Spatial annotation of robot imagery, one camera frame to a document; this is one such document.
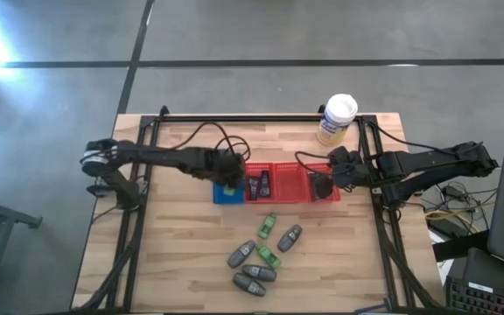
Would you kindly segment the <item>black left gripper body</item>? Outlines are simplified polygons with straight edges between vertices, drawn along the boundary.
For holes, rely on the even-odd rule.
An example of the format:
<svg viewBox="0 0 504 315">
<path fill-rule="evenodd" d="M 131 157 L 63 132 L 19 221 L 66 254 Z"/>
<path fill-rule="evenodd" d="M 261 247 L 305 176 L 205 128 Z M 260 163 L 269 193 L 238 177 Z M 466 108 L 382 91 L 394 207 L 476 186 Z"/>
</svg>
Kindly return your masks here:
<svg viewBox="0 0 504 315">
<path fill-rule="evenodd" d="M 211 160 L 209 179 L 217 185 L 236 189 L 243 181 L 244 156 L 230 150 L 216 150 Z"/>
</svg>

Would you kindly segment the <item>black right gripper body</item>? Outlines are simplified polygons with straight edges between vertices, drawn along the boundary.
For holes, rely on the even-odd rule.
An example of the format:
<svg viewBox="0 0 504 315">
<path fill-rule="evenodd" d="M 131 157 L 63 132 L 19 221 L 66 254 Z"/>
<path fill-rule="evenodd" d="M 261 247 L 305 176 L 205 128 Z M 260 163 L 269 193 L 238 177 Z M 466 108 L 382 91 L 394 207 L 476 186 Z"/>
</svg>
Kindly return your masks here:
<svg viewBox="0 0 504 315">
<path fill-rule="evenodd" d="M 340 146 L 331 150 L 327 157 L 332 182 L 338 188 L 373 186 L 374 167 L 357 150 L 349 151 Z"/>
</svg>

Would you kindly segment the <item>red plastic basket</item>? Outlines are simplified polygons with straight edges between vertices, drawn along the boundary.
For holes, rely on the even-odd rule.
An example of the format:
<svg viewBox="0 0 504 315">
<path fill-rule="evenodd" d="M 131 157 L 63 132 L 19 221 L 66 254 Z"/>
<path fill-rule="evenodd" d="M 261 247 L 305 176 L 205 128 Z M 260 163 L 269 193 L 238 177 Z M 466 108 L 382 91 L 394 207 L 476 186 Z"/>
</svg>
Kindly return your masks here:
<svg viewBox="0 0 504 315">
<path fill-rule="evenodd" d="M 305 172 L 299 163 L 274 164 L 275 201 L 304 203 L 308 200 Z"/>
<path fill-rule="evenodd" d="M 271 195 L 269 198 L 260 198 L 257 200 L 249 199 L 249 183 L 248 179 L 251 176 L 261 177 L 261 172 L 267 170 L 269 172 Z M 244 178 L 244 200 L 250 204 L 261 203 L 274 203 L 275 202 L 275 183 L 274 183 L 274 164 L 273 163 L 246 163 L 245 164 L 245 178 Z"/>
<path fill-rule="evenodd" d="M 333 193 L 332 195 L 327 198 L 327 199 L 316 199 L 315 196 L 315 186 L 312 183 L 312 175 L 313 174 L 325 174 L 329 176 L 331 179 L 332 177 L 329 175 L 330 168 L 327 166 L 327 164 L 324 163 L 318 163 L 318 164 L 307 164 L 307 179 L 308 179 L 308 197 L 309 197 L 309 202 L 310 203 L 328 203 L 328 202 L 335 202 L 335 201 L 340 201 L 340 192 L 339 189 L 333 184 Z"/>
</svg>

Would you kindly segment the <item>blue plastic basket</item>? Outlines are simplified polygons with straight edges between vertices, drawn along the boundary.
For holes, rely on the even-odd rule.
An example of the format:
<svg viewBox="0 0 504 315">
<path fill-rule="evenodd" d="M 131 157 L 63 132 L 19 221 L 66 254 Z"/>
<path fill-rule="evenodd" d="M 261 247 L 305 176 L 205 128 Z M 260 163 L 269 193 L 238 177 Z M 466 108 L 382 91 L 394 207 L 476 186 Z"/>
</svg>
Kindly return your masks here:
<svg viewBox="0 0 504 315">
<path fill-rule="evenodd" d="M 239 184 L 235 188 L 233 196 L 227 196 L 224 194 L 225 185 L 213 185 L 213 203 L 218 205 L 233 205 L 242 204 L 244 202 L 244 188 L 243 184 Z"/>
</svg>

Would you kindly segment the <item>white yellow wipes canister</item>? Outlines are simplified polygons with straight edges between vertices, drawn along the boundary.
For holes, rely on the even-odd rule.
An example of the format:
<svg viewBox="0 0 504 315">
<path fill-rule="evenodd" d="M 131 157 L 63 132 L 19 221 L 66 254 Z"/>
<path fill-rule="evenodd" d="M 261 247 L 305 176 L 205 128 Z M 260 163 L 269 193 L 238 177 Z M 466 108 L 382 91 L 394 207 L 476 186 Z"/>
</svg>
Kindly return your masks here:
<svg viewBox="0 0 504 315">
<path fill-rule="evenodd" d="M 325 105 L 318 125 L 317 139 L 325 146 L 337 146 L 358 112 L 358 103 L 350 94 L 335 94 Z"/>
</svg>

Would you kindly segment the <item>black box under keyboard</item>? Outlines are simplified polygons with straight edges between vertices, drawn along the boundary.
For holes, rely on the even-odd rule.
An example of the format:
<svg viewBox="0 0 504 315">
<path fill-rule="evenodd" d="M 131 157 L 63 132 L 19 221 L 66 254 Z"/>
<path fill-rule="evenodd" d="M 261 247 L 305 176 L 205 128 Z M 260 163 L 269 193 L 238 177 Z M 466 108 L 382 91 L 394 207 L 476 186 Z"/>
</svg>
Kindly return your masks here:
<svg viewBox="0 0 504 315">
<path fill-rule="evenodd" d="M 479 248 L 470 248 L 463 280 L 492 289 L 504 290 L 504 261 Z"/>
</svg>

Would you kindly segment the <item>black backlit keyboard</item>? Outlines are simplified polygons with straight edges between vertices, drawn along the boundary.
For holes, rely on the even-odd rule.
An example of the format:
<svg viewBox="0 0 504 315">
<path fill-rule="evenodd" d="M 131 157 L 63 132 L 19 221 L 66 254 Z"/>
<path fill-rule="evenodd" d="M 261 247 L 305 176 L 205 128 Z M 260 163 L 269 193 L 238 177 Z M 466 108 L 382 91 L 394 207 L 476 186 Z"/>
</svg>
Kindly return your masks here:
<svg viewBox="0 0 504 315">
<path fill-rule="evenodd" d="M 444 283 L 447 306 L 457 312 L 504 315 L 504 290 L 448 276 Z"/>
</svg>

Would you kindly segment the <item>black aluminium table frame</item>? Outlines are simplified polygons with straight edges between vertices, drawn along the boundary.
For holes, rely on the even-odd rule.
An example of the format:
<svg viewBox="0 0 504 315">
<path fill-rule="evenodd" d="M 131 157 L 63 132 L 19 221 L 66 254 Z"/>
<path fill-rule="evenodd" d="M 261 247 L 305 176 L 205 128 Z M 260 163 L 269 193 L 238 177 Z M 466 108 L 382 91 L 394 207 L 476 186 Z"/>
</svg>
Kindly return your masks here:
<svg viewBox="0 0 504 315">
<path fill-rule="evenodd" d="M 319 115 L 119 115 L 113 138 L 171 147 L 186 140 L 202 121 L 216 121 L 229 135 L 244 138 L 250 162 L 290 162 L 295 151 L 324 154 L 316 139 Z M 95 294 L 117 256 L 134 239 L 133 258 L 111 284 L 98 313 L 276 313 L 353 312 L 389 302 L 407 306 L 399 270 L 392 281 L 383 269 L 370 191 L 340 191 L 330 203 L 215 205 L 212 184 L 176 169 L 145 164 L 120 168 L 125 177 L 149 183 L 142 212 L 118 210 L 89 228 L 71 303 L 81 308 Z M 239 245 L 256 239 L 269 213 L 277 213 L 266 241 L 282 265 L 265 297 L 239 290 L 227 259 Z M 277 241 L 290 226 L 304 229 L 287 253 Z M 438 266 L 420 206 L 408 204 L 399 222 L 409 268 L 436 306 L 444 306 Z"/>
</svg>

